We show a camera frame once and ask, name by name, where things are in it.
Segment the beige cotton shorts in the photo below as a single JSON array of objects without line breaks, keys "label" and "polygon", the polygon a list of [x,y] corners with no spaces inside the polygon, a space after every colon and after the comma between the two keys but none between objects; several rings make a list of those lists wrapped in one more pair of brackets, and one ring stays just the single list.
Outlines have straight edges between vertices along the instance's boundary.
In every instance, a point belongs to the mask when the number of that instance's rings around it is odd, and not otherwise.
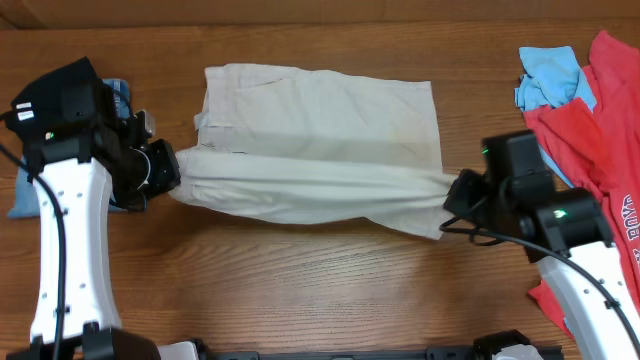
[{"label": "beige cotton shorts", "polygon": [[440,237],[453,176],[429,82],[259,64],[205,76],[175,200],[278,224],[365,218]]}]

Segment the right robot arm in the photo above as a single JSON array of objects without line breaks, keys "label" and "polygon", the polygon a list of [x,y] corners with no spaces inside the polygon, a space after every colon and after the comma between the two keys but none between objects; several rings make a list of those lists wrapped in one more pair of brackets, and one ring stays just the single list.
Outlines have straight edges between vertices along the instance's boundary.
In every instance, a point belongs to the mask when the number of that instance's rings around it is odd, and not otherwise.
[{"label": "right robot arm", "polygon": [[636,359],[639,314],[602,209],[584,188],[558,191],[529,130],[485,138],[487,168],[460,172],[444,207],[445,233],[478,246],[524,247],[560,304],[586,359]]}]

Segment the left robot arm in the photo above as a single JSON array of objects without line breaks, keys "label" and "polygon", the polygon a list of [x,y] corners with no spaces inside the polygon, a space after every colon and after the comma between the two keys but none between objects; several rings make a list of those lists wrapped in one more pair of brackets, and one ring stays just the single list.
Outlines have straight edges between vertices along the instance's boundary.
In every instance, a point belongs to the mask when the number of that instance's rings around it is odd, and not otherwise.
[{"label": "left robot arm", "polygon": [[122,118],[99,78],[44,77],[15,99],[6,126],[23,143],[11,160],[34,185],[40,216],[39,300],[30,345],[13,359],[159,359],[123,329],[112,290],[108,214],[143,212],[180,183],[172,146],[146,112]]}]

